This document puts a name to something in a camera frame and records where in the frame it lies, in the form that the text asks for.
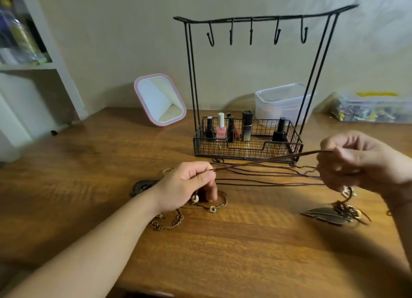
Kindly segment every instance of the wooden table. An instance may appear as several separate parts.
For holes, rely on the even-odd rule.
[[[193,127],[190,111],[159,128],[142,110],[106,108],[31,147],[0,170],[0,261],[38,267],[125,204],[136,181],[196,160]],[[411,126],[325,115],[306,125],[304,149],[347,129],[412,155]],[[148,227],[118,285],[179,297],[410,296],[407,262],[379,196],[359,190],[353,200],[373,219],[370,226],[336,227],[299,214],[339,199],[322,186],[220,189],[228,195],[225,209],[184,209],[178,228]]]

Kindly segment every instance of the metal leaf charm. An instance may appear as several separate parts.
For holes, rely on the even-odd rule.
[[[336,225],[343,225],[350,221],[348,218],[343,217],[341,214],[330,207],[315,208],[301,212],[301,214]]]

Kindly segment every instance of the white bead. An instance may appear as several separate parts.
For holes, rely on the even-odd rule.
[[[193,203],[197,203],[198,201],[199,201],[199,196],[193,195],[193,196],[192,196],[192,202],[193,202]]]

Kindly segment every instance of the black metal jewelry stand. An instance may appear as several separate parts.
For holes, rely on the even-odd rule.
[[[310,89],[310,85],[312,82],[312,77],[314,75],[315,72],[315,68],[317,66],[318,63],[318,59],[319,59],[319,55],[321,53],[321,49],[323,46],[323,41],[325,40],[325,36],[326,36],[326,32],[327,29],[329,27],[329,23],[330,20],[332,18],[332,16],[334,16],[333,19],[333,23],[332,23],[332,28],[330,30],[329,33],[329,37],[327,39],[327,43],[325,46],[325,49],[323,51],[323,55],[322,55],[322,59],[319,65],[319,69],[318,69],[318,73],[316,75],[315,78],[315,82],[313,84],[312,87],[312,92],[309,98],[309,102],[306,108],[306,112],[304,114],[303,117],[303,121],[302,121],[302,125],[300,127],[300,131],[299,134],[297,134],[295,132],[295,134],[297,136],[293,136],[293,140],[294,141],[286,141],[286,142],[281,142],[281,143],[287,143],[288,145],[286,145],[286,149],[287,151],[291,152],[291,153],[297,153],[297,152],[301,152],[302,148],[303,148],[303,144],[301,143],[301,139],[300,136],[302,134],[303,131],[303,127],[305,125],[306,122],[306,118],[308,115],[308,112],[310,110],[310,106],[312,103],[312,98],[313,95],[315,93],[316,87],[318,85],[318,81],[319,81],[319,77],[321,75],[321,71],[323,68],[323,64],[325,62],[325,58],[326,58],[326,54],[327,54],[327,50],[329,49],[329,45],[330,45],[330,41],[332,40],[332,36],[333,36],[333,32],[335,30],[335,26],[337,23],[337,19],[339,17],[339,15],[343,12],[346,12],[350,9],[354,9],[356,7],[358,7],[359,5],[348,5],[339,9],[335,9],[332,10],[330,12],[325,12],[325,13],[320,13],[320,14],[307,14],[307,15],[283,15],[283,16],[255,16],[255,17],[233,17],[233,18],[222,18],[222,19],[218,19],[218,20],[204,20],[204,21],[196,21],[196,20],[189,20],[187,18],[183,18],[183,17],[173,17],[173,19],[181,21],[184,26],[185,26],[185,36],[186,36],[186,49],[187,49],[187,53],[188,53],[188,66],[189,66],[189,78],[190,78],[190,89],[192,91],[192,103],[193,103],[193,117],[194,117],[194,129],[195,129],[195,137],[193,140],[194,143],[194,150],[195,150],[195,155],[197,156],[203,156],[203,157],[220,157],[220,158],[232,158],[232,159],[249,159],[249,160],[253,160],[253,159],[258,159],[258,158],[262,158],[264,156],[271,156],[272,154],[270,152],[268,152],[267,150],[265,150],[265,145],[267,145],[268,143],[273,143],[273,144],[278,144],[279,142],[271,142],[270,139],[266,142],[264,142],[264,144],[262,144],[262,149],[260,149],[260,151],[262,151],[262,153],[259,154],[255,154],[254,156],[243,156],[242,154],[236,154],[236,152],[232,153],[226,153],[225,151],[217,154],[216,148],[213,147],[214,149],[214,153],[203,153],[203,152],[199,152],[199,147],[202,141],[205,141],[206,139],[203,137],[203,123],[205,120],[200,118],[200,114],[199,114],[199,104],[198,104],[198,98],[197,98],[197,84],[196,84],[196,73],[195,73],[195,68],[194,68],[194,56],[193,56],[193,44],[192,44],[192,28],[191,25],[195,25],[195,24],[208,24],[209,25],[209,33],[207,33],[207,37],[209,40],[210,45],[213,47],[215,45],[215,39],[213,36],[213,30],[212,30],[212,24],[230,24],[231,28],[229,30],[229,44],[232,45],[233,43],[233,26],[234,23],[238,23],[238,22],[250,22],[250,39],[249,39],[249,44],[252,45],[252,40],[253,40],[253,23],[256,21],[276,21],[276,30],[275,30],[275,36],[274,36],[274,41],[273,43],[276,45],[279,41],[279,37],[280,37],[280,33],[281,33],[281,29],[279,29],[279,22],[280,20],[293,20],[293,19],[300,19],[300,40],[302,43],[306,42],[307,39],[307,34],[308,34],[308,27],[303,27],[303,22],[304,22],[304,18],[317,18],[317,17],[327,17],[326,20],[326,24],[325,24],[325,28],[323,30],[323,34],[322,34],[322,38],[320,40],[319,43],[319,47],[315,56],[315,60],[312,66],[312,70],[309,76],[309,80],[306,86],[306,90],[302,99],[302,103],[300,105],[300,109],[299,109],[299,113],[297,115],[297,119],[296,119],[296,123],[295,123],[295,127],[297,127],[297,124],[299,123],[299,119],[301,117],[302,114],[302,110],[303,110],[303,106],[305,103],[305,99],[306,99],[306,95]],[[289,126],[292,126],[293,131],[295,131],[295,127],[292,124],[289,124]],[[297,146],[299,147],[293,147],[293,149],[291,149],[291,143],[293,142],[293,144],[297,144]],[[228,149],[244,149],[244,148],[231,148],[230,145],[226,142],[226,147]]]

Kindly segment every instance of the shelf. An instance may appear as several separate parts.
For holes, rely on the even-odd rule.
[[[53,63],[45,63],[41,65],[33,64],[19,64],[19,65],[8,65],[0,64],[0,71],[16,71],[16,70],[39,70],[39,69],[55,69]]]

